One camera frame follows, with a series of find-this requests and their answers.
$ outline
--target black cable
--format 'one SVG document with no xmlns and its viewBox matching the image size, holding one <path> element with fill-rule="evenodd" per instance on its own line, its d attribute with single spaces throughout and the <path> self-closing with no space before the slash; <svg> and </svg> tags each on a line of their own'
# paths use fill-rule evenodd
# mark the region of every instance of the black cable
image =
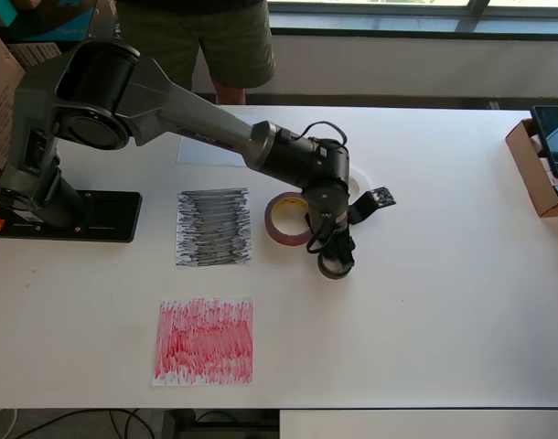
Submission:
<svg viewBox="0 0 558 439">
<path fill-rule="evenodd" d="M 114 418 L 113 418 L 113 411 L 109 410 L 108 415 L 111 417 L 111 424 L 113 425 L 114 432 L 118 436 L 118 439 L 123 439 L 123 437 L 121 436 L 121 434 L 118 431 L 118 428 L 116 428 L 116 422 L 114 421 Z"/>
<path fill-rule="evenodd" d="M 62 419 L 68 418 L 70 416 L 76 415 L 76 414 L 82 414 L 82 413 L 93 413 L 93 412 L 121 412 L 121 413 L 126 413 L 129 416 L 134 417 L 139 423 L 141 423 L 143 425 L 143 427 L 149 432 L 149 434 L 151 435 L 151 439 L 155 439 L 155 433 L 153 433 L 153 430 L 151 429 L 151 427 L 149 426 L 148 423 L 146 423 L 145 421 L 143 421 L 143 419 L 141 419 L 140 416 L 138 416 L 137 414 L 130 412 L 128 410 L 125 409 L 83 409 L 83 410 L 77 410 L 75 412 L 69 412 L 66 414 L 62 414 L 61 416 L 52 419 L 51 421 L 48 421 L 46 423 L 42 423 L 40 426 L 32 428 L 31 430 L 28 430 L 22 434 L 20 434 L 19 436 L 17 436 L 15 439 L 22 439 L 25 436 L 28 436 L 29 434 L 32 434 L 36 431 L 41 430 L 42 428 L 45 428 L 49 425 L 52 425 L 53 423 L 56 423 L 57 421 L 61 421 Z"/>
<path fill-rule="evenodd" d="M 309 124 L 309 125 L 307 126 L 307 128 L 306 128 L 300 135 L 298 135 L 297 137 L 294 137 L 293 140 L 296 141 L 296 140 L 301 139 L 304 135 L 307 134 L 307 132 L 308 132 L 312 127 L 314 127 L 314 126 L 316 126 L 316 125 L 328 125 L 328 126 L 331 126 L 332 128 L 334 128 L 334 130 L 336 130 L 336 131 L 338 132 L 338 134 L 340 134 L 340 137 L 342 137 L 342 144 L 343 144 L 343 145 L 345 145 L 346 142 L 349 140 L 349 139 L 347 138 L 347 136 L 344 134 L 344 132 L 340 129 L 339 126 L 333 124 L 332 122 L 327 122 L 327 121 L 318 121 L 318 122 L 314 122 L 314 123 Z"/>
<path fill-rule="evenodd" d="M 129 417 L 126 420 L 126 424 L 124 425 L 124 439 L 129 439 L 129 423 L 131 422 L 131 419 L 133 418 L 133 415 L 135 413 L 137 413 L 138 411 L 139 411 L 139 409 L 134 409 L 133 412 L 131 414 L 129 414 Z"/>
<path fill-rule="evenodd" d="M 204 416 L 207 416 L 207 415 L 209 415 L 209 414 L 214 414 L 214 413 L 223 414 L 223 415 L 225 415 L 225 416 L 228 416 L 230 419 L 232 419 L 232 421 L 233 421 L 234 423 L 237 423 L 237 422 L 239 421 L 238 419 L 236 419 L 234 416 L 232 416 L 232 415 L 231 415 L 230 413 L 228 413 L 228 412 L 224 412 L 224 411 L 222 411 L 222 410 L 210 410 L 209 412 L 205 412 L 205 413 L 201 414 L 201 415 L 199 416 L 199 418 L 196 420 L 196 422 L 198 422 L 198 421 L 199 421 L 200 419 L 202 419 Z"/>
</svg>

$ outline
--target red scribbled paper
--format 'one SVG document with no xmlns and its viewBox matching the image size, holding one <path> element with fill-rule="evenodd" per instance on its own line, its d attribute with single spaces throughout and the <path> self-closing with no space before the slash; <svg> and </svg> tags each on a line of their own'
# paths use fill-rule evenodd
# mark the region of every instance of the red scribbled paper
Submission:
<svg viewBox="0 0 558 439">
<path fill-rule="evenodd" d="M 162 302 L 153 384 L 252 381 L 252 299 Z"/>
</svg>

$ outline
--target shorts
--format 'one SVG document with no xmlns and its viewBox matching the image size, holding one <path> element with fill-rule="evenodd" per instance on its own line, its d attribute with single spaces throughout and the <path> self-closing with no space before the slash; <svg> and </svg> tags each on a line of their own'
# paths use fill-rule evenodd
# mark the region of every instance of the shorts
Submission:
<svg viewBox="0 0 558 439">
<path fill-rule="evenodd" d="M 123 41 L 155 59 L 169 79 L 187 90 L 200 48 L 210 77 L 227 87 L 260 87 L 274 75 L 266 1 L 200 16 L 123 2 L 117 9 Z"/>
</svg>

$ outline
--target cable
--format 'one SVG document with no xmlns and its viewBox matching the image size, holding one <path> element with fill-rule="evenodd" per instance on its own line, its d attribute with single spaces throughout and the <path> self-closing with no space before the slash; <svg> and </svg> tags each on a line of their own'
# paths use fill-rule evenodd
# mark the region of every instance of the cable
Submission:
<svg viewBox="0 0 558 439">
<path fill-rule="evenodd" d="M 115 432 L 116 435 L 118 436 L 118 439 L 123 439 L 123 437 L 121 436 L 121 434 L 120 434 L 119 431 L 118 431 L 118 428 L 116 428 L 116 422 L 114 421 L 114 418 L 113 418 L 113 411 L 112 411 L 112 410 L 109 410 L 109 411 L 108 411 L 108 415 L 109 415 L 110 418 L 111 418 L 111 424 L 113 425 L 114 432 Z"/>
<path fill-rule="evenodd" d="M 126 424 L 124 425 L 124 439 L 129 439 L 129 422 L 131 422 L 131 418 L 133 418 L 133 415 L 138 411 L 139 409 L 134 409 L 133 412 L 129 414 Z"/>
<path fill-rule="evenodd" d="M 234 416 L 232 416 L 232 415 L 231 415 L 230 413 L 228 413 L 228 412 L 224 412 L 224 411 L 222 411 L 222 410 L 210 410 L 209 412 L 205 412 L 205 413 L 201 414 L 201 415 L 199 416 L 199 418 L 196 420 L 196 422 L 198 422 L 198 421 L 199 421 L 200 419 L 202 419 L 204 416 L 207 416 L 207 415 L 209 415 L 209 414 L 214 414 L 214 413 L 223 414 L 223 415 L 225 415 L 225 416 L 228 416 L 230 419 L 232 419 L 232 421 L 233 421 L 234 423 L 237 423 L 237 422 L 239 421 L 238 419 L 236 419 Z"/>
<path fill-rule="evenodd" d="M 11 422 L 11 424 L 8 427 L 8 430 L 6 430 L 5 435 L 2 437 L 2 439 L 6 439 L 8 437 L 8 435 L 11 434 L 11 432 L 13 431 L 13 429 L 15 428 L 15 423 L 16 423 L 16 416 L 18 415 L 18 410 L 15 409 L 15 414 L 13 414 L 13 422 Z"/>
<path fill-rule="evenodd" d="M 331 126 L 332 128 L 334 128 L 334 130 L 336 130 L 338 132 L 338 134 L 340 134 L 340 137 L 342 137 L 342 145 L 346 145 L 346 142 L 349 140 L 347 138 L 347 136 L 344 134 L 344 132 L 337 125 L 333 124 L 332 122 L 326 122 L 326 121 L 318 121 L 318 122 L 314 122 L 314 123 L 309 124 L 307 126 L 307 128 L 300 135 L 298 135 L 297 137 L 294 137 L 293 140 L 296 141 L 296 140 L 301 139 L 304 135 L 307 134 L 307 132 L 312 127 L 314 127 L 316 125 L 328 125 L 328 126 Z"/>
<path fill-rule="evenodd" d="M 84 409 L 84 410 L 77 410 L 76 412 L 70 412 L 70 413 L 66 413 L 63 414 L 55 419 L 52 419 L 49 422 L 46 423 L 42 423 L 39 427 L 35 427 L 32 428 L 31 430 L 28 430 L 22 434 L 20 434 L 19 436 L 17 436 L 15 439 L 22 439 L 25 436 L 28 436 L 29 434 L 32 434 L 38 430 L 41 430 L 42 428 L 45 428 L 49 425 L 52 425 L 53 423 L 56 423 L 57 421 L 61 421 L 64 418 L 68 418 L 70 416 L 76 415 L 76 414 L 82 414 L 82 413 L 93 413 L 93 412 L 121 412 L 121 413 L 126 413 L 129 416 L 134 417 L 139 423 L 141 423 L 143 425 L 143 427 L 149 432 L 149 434 L 151 435 L 151 439 L 155 439 L 155 433 L 153 433 L 153 430 L 151 429 L 151 427 L 149 426 L 148 423 L 146 423 L 145 421 L 143 421 L 143 419 L 141 417 L 139 417 L 137 414 L 130 412 L 128 410 L 125 409 Z"/>
</svg>

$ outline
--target roll of tape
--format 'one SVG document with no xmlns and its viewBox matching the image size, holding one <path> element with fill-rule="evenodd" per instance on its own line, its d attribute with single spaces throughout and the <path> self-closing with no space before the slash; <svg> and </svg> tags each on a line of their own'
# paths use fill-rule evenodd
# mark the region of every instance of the roll of tape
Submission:
<svg viewBox="0 0 558 439">
<path fill-rule="evenodd" d="M 367 190 L 372 189 L 372 184 L 369 178 L 363 174 L 357 167 L 351 166 L 349 173 L 349 192 L 350 203 L 353 203 L 364 194 Z"/>
<path fill-rule="evenodd" d="M 267 229 L 269 236 L 280 244 L 292 247 L 304 245 L 312 238 L 312 233 L 309 229 L 297 235 L 289 235 L 277 229 L 277 226 L 274 224 L 274 213 L 289 203 L 295 203 L 307 211 L 307 203 L 301 194 L 297 192 L 285 192 L 273 198 L 269 201 L 269 204 L 267 204 L 267 208 L 264 211 L 264 227 Z"/>
</svg>

